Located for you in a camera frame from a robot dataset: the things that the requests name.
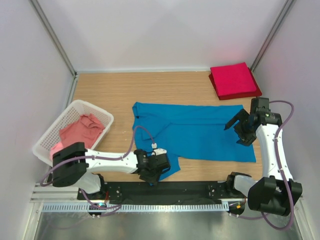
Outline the blue t shirt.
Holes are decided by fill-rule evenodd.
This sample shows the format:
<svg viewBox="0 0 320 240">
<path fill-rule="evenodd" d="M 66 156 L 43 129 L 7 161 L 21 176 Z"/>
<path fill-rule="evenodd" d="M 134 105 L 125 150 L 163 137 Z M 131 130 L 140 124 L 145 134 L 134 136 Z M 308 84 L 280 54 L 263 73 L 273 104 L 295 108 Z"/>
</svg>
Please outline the blue t shirt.
<svg viewBox="0 0 320 240">
<path fill-rule="evenodd" d="M 179 158 L 254 163 L 252 145 L 237 143 L 238 135 L 225 124 L 242 105 L 196 106 L 136 102 L 133 128 L 138 149 L 150 152 L 152 143 L 167 151 L 170 170 L 160 180 L 180 170 Z"/>
</svg>

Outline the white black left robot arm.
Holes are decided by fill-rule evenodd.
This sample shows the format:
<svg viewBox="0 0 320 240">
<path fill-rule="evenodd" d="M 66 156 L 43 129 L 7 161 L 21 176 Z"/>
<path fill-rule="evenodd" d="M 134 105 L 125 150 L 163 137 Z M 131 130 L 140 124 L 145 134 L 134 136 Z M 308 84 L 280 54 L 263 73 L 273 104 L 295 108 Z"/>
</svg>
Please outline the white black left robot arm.
<svg viewBox="0 0 320 240">
<path fill-rule="evenodd" d="M 152 152 L 136 149 L 127 153 L 99 152 L 76 142 L 52 157 L 52 185 L 57 188 L 77 187 L 95 200 L 106 194 L 103 177 L 98 172 L 137 174 L 151 185 L 171 168 L 167 151 L 154 148 Z"/>
</svg>

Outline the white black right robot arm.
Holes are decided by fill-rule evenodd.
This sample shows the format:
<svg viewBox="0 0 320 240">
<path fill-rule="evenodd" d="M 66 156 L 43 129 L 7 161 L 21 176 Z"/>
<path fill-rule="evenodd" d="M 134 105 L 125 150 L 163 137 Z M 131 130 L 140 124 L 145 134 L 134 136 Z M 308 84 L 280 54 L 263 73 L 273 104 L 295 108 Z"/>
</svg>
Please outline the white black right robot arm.
<svg viewBox="0 0 320 240">
<path fill-rule="evenodd" d="M 256 97 L 250 111 L 240 110 L 225 124 L 238 135 L 238 144 L 248 147 L 258 140 L 262 159 L 262 178 L 259 181 L 244 173 L 232 172 L 227 177 L 225 192 L 231 198 L 246 197 L 250 210 L 288 216 L 303 193 L 302 184 L 290 173 L 283 148 L 285 122 L 270 109 L 270 100 Z"/>
</svg>

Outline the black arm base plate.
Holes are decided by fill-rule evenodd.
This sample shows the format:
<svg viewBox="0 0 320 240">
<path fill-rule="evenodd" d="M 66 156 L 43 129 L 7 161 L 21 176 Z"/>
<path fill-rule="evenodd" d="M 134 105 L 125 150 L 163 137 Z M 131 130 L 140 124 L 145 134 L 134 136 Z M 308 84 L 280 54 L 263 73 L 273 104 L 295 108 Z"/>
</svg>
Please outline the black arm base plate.
<svg viewBox="0 0 320 240">
<path fill-rule="evenodd" d="M 102 190 L 87 193 L 90 200 L 113 202 L 142 199 L 243 199 L 245 196 L 225 181 L 162 181 L 157 185 L 146 182 L 105 182 Z"/>
</svg>

